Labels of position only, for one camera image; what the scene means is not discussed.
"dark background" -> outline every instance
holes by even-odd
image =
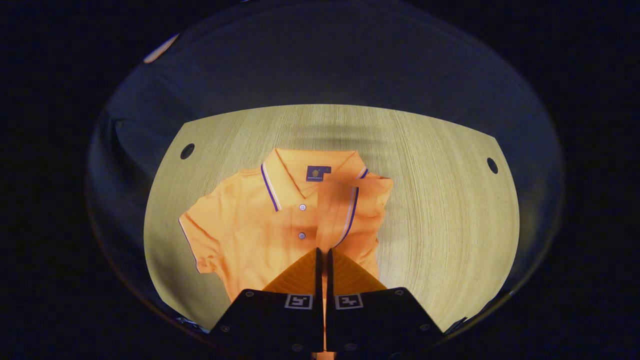
[[[639,6],[632,1],[412,2],[480,39],[530,82],[564,149],[566,206],[546,260],[513,299],[435,359],[637,358],[630,210],[640,183]],[[88,223],[97,115],[151,50],[219,3],[4,4],[3,163],[12,359],[210,356],[118,280]]]

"hole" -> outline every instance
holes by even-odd
[[[191,155],[191,153],[193,152],[193,149],[195,149],[196,146],[193,145],[192,143],[185,146],[184,149],[182,150],[182,152],[180,153],[180,159],[184,160],[186,158],[189,157],[189,155]]]
[[[489,168],[494,174],[498,174],[498,165],[495,164],[495,161],[493,159],[487,158],[486,163],[489,164]]]

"orange polo shirt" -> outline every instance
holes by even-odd
[[[231,301],[316,247],[337,247],[377,278],[376,234],[392,187],[356,151],[274,149],[200,198],[180,225],[197,270],[216,272]]]

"navy label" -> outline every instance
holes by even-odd
[[[325,174],[331,174],[331,167],[307,167],[307,181],[321,182]]]

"wood grain surface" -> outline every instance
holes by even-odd
[[[195,150],[182,160],[189,143]],[[356,150],[372,172],[394,180],[378,233],[380,281],[407,287],[441,330],[480,312],[500,290],[519,218],[511,172],[493,137],[396,110],[273,106],[184,124],[157,171],[145,255],[161,298],[185,317],[212,328],[230,301],[216,274],[196,271],[178,217],[221,180],[258,167],[274,147]]]

